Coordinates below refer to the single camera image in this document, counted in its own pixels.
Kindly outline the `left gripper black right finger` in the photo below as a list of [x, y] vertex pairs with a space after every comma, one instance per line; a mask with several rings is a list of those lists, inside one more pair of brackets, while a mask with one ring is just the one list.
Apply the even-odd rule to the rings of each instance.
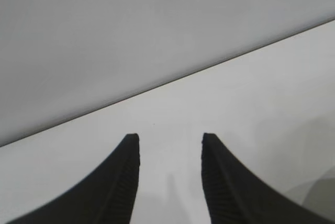
[[203, 135], [201, 160], [211, 223], [330, 223], [263, 182], [214, 133]]

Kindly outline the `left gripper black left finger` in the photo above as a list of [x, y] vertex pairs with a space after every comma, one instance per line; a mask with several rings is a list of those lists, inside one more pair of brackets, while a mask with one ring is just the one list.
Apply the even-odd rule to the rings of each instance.
[[11, 222], [130, 223], [139, 184], [139, 167], [139, 136], [127, 134], [78, 184]]

